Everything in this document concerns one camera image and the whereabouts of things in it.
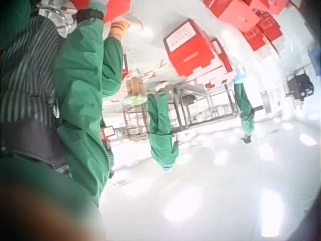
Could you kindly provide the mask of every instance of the striped shirt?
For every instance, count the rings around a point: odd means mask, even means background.
[[[63,43],[55,24],[36,15],[2,51],[1,123],[36,119],[49,128],[56,128],[52,72]],[[6,147],[2,140],[1,156],[4,155]],[[71,176],[66,162],[51,167]]]

